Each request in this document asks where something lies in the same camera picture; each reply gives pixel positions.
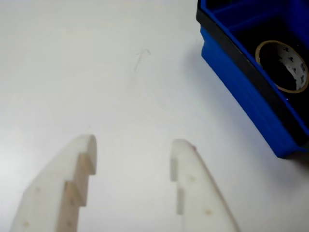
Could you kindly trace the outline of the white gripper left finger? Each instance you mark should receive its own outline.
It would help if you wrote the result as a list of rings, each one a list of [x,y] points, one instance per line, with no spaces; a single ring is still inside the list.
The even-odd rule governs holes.
[[[97,170],[97,141],[81,135],[68,143],[26,188],[12,232],[75,232]]]

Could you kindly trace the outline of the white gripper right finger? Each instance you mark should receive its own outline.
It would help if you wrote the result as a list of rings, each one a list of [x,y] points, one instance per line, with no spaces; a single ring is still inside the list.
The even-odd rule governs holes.
[[[177,184],[176,213],[184,232],[238,232],[239,226],[196,147],[173,140],[170,179]]]

